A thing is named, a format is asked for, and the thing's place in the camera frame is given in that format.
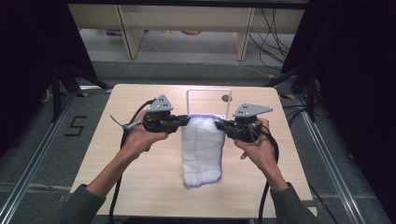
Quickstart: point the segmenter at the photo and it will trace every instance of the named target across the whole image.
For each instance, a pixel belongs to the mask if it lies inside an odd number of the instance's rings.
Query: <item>sleeve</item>
[[[293,185],[280,192],[271,192],[276,210],[277,224],[319,223],[314,214],[303,206]]]
[[[64,207],[44,221],[44,224],[85,224],[91,223],[106,198],[98,197],[80,185],[67,200]]]

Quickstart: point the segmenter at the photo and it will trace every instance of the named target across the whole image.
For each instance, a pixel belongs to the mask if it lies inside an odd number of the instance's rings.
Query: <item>table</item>
[[[174,85],[115,86],[98,123],[86,156],[73,184],[91,182],[120,150],[121,127],[129,122],[136,109],[155,97],[165,94],[174,110],[172,114],[187,114],[186,90],[228,88],[232,90],[231,114],[242,103],[271,106],[274,111],[259,115],[270,120],[274,138],[279,144],[279,166],[286,180],[296,188],[302,201],[312,202],[303,167],[294,145],[277,92],[272,88],[203,87]],[[190,112],[225,114],[226,103],[220,100],[223,91],[191,91]],[[115,215],[141,217],[215,217],[256,218],[265,178],[250,160],[239,159],[242,150],[227,138],[223,149],[221,180],[216,184],[186,189],[181,164],[181,130],[168,139],[154,144],[125,171]],[[99,215],[107,215],[111,191]],[[314,214],[316,207],[309,208]],[[264,217],[275,217],[275,209],[268,195]]]

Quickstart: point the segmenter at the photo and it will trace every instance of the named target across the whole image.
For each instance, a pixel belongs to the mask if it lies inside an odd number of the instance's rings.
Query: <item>white cloth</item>
[[[181,127],[181,159],[186,187],[200,187],[221,179],[221,157],[225,133],[216,128],[214,115],[191,114]]]

